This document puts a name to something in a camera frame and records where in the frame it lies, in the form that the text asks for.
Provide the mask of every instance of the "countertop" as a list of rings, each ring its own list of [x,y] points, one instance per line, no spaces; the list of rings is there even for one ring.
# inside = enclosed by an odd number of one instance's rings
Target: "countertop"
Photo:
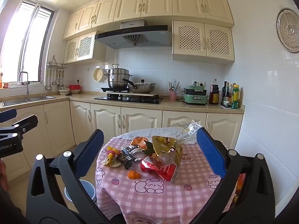
[[[200,113],[231,113],[231,114],[244,114],[245,106],[242,105],[240,109],[230,109],[224,108],[220,105],[188,105],[185,102],[178,101],[170,101],[169,99],[163,99],[162,102],[158,105],[152,104],[142,104],[142,103],[131,103],[131,102],[115,102],[115,101],[107,101],[107,100],[97,100],[95,97],[103,97],[106,96],[106,93],[98,93],[98,94],[86,94],[86,93],[78,93],[72,96],[64,96],[64,95],[51,95],[56,97],[55,99],[47,99],[41,101],[34,102],[26,102],[21,104],[3,106],[0,103],[0,111],[8,110],[11,108],[20,109],[26,108],[36,105],[43,105],[48,103],[60,102],[60,101],[79,101],[93,104],[101,104],[101,105],[113,105],[113,106],[122,106],[122,107],[130,107],[130,108],[143,108],[143,109],[154,109],[154,110],[168,110],[168,111],[185,111],[185,112],[200,112]]]

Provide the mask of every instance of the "pink utensil holder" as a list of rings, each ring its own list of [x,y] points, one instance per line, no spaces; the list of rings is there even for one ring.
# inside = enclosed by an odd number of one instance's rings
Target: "pink utensil holder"
[[[176,100],[176,92],[169,92],[169,100],[175,101]]]

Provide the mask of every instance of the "trash bin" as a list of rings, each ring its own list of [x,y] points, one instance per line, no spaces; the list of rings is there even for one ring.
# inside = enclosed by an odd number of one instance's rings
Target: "trash bin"
[[[87,192],[87,194],[89,195],[89,197],[92,199],[92,201],[94,203],[97,202],[96,191],[95,191],[95,187],[93,186],[93,184],[84,179],[80,179],[80,182],[81,182],[83,188],[85,189],[85,191]],[[73,202],[70,195],[68,194],[66,187],[64,187],[64,194],[69,201]]]

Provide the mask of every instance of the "green electric cooker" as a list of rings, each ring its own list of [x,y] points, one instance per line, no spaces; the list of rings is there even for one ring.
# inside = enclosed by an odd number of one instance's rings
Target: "green electric cooker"
[[[202,83],[199,86],[191,85],[184,88],[183,100],[189,105],[206,105],[207,90],[204,89]]]

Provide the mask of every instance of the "faucet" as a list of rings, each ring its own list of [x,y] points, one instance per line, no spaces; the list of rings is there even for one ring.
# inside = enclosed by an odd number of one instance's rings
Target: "faucet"
[[[27,74],[27,81],[20,82],[20,83],[23,86],[25,86],[25,85],[27,86],[26,100],[29,100],[29,94],[31,93],[32,90],[29,91],[29,87],[28,87],[28,85],[30,84],[30,82],[28,81],[28,72],[26,72],[26,71],[20,71],[20,73],[19,73],[19,81],[21,80],[21,74],[22,73],[26,73]]]

